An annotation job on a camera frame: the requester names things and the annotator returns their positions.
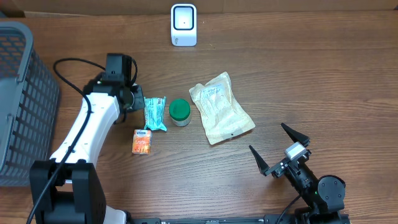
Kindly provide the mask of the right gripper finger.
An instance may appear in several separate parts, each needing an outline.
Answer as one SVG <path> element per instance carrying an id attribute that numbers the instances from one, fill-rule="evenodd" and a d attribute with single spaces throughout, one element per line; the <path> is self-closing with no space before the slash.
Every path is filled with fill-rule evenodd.
<path id="1" fill-rule="evenodd" d="M 265 162 L 265 160 L 260 156 L 260 154 L 251 145 L 249 145 L 249 149 L 252 152 L 252 154 L 256 160 L 256 164 L 259 169 L 259 172 L 262 175 L 266 175 L 266 172 L 269 170 L 268 164 Z"/>
<path id="2" fill-rule="evenodd" d="M 294 129 L 290 128 L 285 123 L 280 124 L 287 135 L 293 140 L 293 142 L 299 142 L 302 146 L 308 147 L 310 144 L 310 138 Z"/>

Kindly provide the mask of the teal wipes pack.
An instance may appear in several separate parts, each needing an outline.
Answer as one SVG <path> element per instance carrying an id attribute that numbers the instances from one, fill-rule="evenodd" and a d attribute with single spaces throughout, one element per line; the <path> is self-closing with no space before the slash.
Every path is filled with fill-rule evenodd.
<path id="1" fill-rule="evenodd" d="M 164 124 L 164 112 L 166 97 L 163 98 L 144 98 L 144 129 L 151 131 L 166 131 L 167 127 Z"/>

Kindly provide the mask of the orange tissue pack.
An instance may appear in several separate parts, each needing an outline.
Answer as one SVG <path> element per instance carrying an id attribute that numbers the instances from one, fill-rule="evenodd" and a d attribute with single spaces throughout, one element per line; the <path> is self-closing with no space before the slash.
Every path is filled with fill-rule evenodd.
<path id="1" fill-rule="evenodd" d="M 136 129 L 132 139 L 132 153 L 149 155 L 152 145 L 152 131 Z"/>

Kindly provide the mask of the green lid jar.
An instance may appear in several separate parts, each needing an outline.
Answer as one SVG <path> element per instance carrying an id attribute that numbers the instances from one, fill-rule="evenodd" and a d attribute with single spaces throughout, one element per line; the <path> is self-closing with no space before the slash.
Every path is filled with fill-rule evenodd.
<path id="1" fill-rule="evenodd" d="M 176 126 L 186 126 L 191 120 L 189 103 L 181 98 L 173 100 L 169 106 L 169 115 Z"/>

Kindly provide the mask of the beige paper pouch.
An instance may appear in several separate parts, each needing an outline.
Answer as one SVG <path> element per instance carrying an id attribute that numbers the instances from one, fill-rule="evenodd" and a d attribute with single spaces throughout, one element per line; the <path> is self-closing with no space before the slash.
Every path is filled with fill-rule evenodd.
<path id="1" fill-rule="evenodd" d="M 256 127 L 233 95 L 231 79 L 223 72 L 205 85 L 189 89 L 200 112 L 206 137 L 211 145 L 244 134 Z"/>

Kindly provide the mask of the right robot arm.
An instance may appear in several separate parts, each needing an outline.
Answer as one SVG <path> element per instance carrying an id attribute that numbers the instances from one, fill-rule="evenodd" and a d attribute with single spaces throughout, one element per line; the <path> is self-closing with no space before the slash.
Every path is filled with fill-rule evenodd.
<path id="1" fill-rule="evenodd" d="M 345 182 L 335 175 L 316 177 L 305 164 L 311 155 L 307 149 L 310 138 L 285 123 L 281 126 L 294 143 L 278 164 L 269 166 L 252 146 L 249 148 L 262 175 L 285 176 L 298 195 L 281 214 L 265 215 L 264 223 L 349 223 L 349 216 L 340 213 L 345 208 Z"/>

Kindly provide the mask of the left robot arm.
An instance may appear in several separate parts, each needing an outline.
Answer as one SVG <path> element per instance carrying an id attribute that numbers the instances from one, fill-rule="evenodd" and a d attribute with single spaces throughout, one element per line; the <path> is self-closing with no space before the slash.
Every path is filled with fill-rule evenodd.
<path id="1" fill-rule="evenodd" d="M 129 212 L 107 205 L 96 164 L 112 125 L 145 107 L 136 78 L 132 57 L 108 53 L 102 71 L 77 90 L 81 109 L 65 140 L 50 159 L 34 161 L 30 168 L 28 223 L 132 222 Z"/>

